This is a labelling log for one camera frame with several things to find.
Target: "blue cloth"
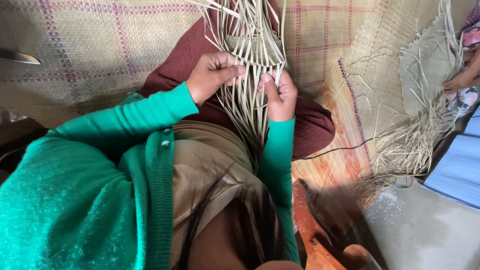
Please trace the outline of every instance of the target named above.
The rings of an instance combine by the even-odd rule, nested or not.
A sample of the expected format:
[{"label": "blue cloth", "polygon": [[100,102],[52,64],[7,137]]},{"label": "blue cloth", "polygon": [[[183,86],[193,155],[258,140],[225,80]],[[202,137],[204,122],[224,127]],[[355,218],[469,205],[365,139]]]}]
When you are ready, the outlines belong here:
[{"label": "blue cloth", "polygon": [[479,109],[468,122],[465,132],[453,140],[423,187],[452,201],[480,209]]}]

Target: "green cardigan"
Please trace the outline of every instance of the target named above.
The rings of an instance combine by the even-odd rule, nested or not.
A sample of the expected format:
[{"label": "green cardigan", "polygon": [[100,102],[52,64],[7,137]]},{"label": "green cardigan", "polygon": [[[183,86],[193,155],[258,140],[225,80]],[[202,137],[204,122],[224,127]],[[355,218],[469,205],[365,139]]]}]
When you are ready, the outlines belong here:
[{"label": "green cardigan", "polygon": [[[50,130],[0,188],[0,269],[167,270],[173,227],[171,126],[198,113],[185,83]],[[293,235],[295,119],[270,122],[258,177]],[[109,158],[120,157],[118,165]]]}]

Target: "hand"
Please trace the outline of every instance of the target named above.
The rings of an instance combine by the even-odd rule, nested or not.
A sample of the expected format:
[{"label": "hand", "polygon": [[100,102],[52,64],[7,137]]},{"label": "hand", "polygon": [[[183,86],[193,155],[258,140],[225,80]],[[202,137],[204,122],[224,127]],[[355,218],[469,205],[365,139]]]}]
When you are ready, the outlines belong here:
[{"label": "hand", "polygon": [[232,86],[233,78],[244,73],[245,67],[235,65],[232,54],[225,51],[206,53],[200,57],[186,84],[194,103],[202,105],[221,85]]},{"label": "hand", "polygon": [[278,89],[275,85],[275,76],[276,70],[272,72],[272,76],[264,74],[257,86],[258,92],[261,92],[262,84],[265,85],[265,93],[268,97],[268,118],[274,122],[292,120],[295,116],[298,90],[286,70],[282,70]]},{"label": "hand", "polygon": [[455,78],[443,83],[443,86],[446,88],[444,92],[446,94],[453,94],[463,88],[469,87],[469,84],[475,76],[476,74],[472,73],[469,69],[466,69],[464,72],[455,76]]}]

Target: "fingernail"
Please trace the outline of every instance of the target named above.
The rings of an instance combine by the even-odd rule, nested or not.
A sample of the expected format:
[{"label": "fingernail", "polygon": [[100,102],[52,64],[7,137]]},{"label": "fingernail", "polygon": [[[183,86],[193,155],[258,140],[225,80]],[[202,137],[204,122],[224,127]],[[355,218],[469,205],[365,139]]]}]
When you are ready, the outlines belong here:
[{"label": "fingernail", "polygon": [[272,80],[272,76],[268,73],[263,74],[262,80],[264,83],[268,83]]},{"label": "fingernail", "polygon": [[238,66],[238,67],[237,67],[237,70],[238,70],[238,72],[239,72],[240,75],[244,74],[245,71],[246,71],[246,69],[245,69],[244,66]]}]

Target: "second person's hand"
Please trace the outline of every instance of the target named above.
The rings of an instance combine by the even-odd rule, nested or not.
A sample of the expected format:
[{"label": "second person's hand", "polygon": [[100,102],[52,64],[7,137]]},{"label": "second person's hand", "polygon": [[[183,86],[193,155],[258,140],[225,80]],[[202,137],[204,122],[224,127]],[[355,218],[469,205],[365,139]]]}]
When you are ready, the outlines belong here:
[{"label": "second person's hand", "polygon": [[192,100],[202,105],[221,85],[232,86],[233,78],[242,76],[245,67],[236,65],[229,52],[206,53],[200,57],[186,84]]},{"label": "second person's hand", "polygon": [[264,74],[257,86],[258,92],[261,92],[262,84],[265,85],[265,93],[268,97],[268,118],[274,122],[292,120],[295,116],[298,90],[286,70],[282,70],[278,88],[275,85],[275,76],[276,70],[272,71],[272,75]]}]

